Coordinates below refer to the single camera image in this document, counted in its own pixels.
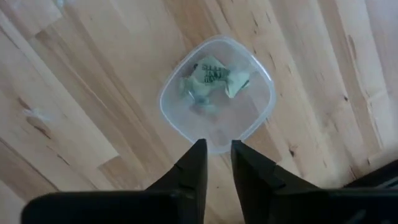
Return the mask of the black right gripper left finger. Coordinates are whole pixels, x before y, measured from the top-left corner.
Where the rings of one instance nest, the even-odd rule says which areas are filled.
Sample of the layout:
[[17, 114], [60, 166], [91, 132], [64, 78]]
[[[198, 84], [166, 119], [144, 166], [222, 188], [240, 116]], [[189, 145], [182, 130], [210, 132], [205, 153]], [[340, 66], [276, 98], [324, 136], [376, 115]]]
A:
[[166, 224], [203, 224], [207, 183], [207, 144], [199, 139], [146, 192], [157, 195], [159, 218]]

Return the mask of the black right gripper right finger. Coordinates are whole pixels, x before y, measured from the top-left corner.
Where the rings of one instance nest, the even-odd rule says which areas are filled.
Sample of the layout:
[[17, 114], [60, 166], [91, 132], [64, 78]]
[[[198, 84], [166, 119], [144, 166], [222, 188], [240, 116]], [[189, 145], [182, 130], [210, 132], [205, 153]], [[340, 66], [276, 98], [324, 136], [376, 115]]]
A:
[[316, 185], [242, 141], [231, 143], [233, 178], [246, 224], [327, 224]]

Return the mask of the paper with black print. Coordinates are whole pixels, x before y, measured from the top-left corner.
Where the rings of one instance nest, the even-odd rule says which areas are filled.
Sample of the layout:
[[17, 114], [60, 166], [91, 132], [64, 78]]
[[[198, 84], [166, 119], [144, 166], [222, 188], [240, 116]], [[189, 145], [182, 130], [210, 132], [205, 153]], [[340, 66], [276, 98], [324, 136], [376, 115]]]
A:
[[220, 89], [228, 98], [234, 98], [249, 85], [250, 73], [237, 66], [226, 67], [210, 55], [193, 65], [193, 72], [180, 79], [179, 90], [182, 96], [190, 96], [195, 104], [210, 105], [211, 94]]

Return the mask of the clear plastic container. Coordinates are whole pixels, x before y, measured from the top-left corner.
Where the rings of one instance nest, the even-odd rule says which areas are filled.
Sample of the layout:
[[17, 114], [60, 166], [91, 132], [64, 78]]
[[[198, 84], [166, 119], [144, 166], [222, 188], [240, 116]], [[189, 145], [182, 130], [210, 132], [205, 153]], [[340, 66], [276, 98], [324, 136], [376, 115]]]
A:
[[[182, 96], [180, 79], [193, 72], [193, 65], [214, 56], [226, 67], [237, 66], [250, 73], [249, 85], [234, 98], [224, 89], [214, 91], [210, 105], [195, 104]], [[194, 48], [175, 68], [160, 92], [159, 108], [165, 120], [190, 142], [206, 139], [213, 154], [228, 152], [233, 140], [247, 139], [272, 113], [276, 102], [274, 82], [264, 66], [236, 40], [216, 35]]]

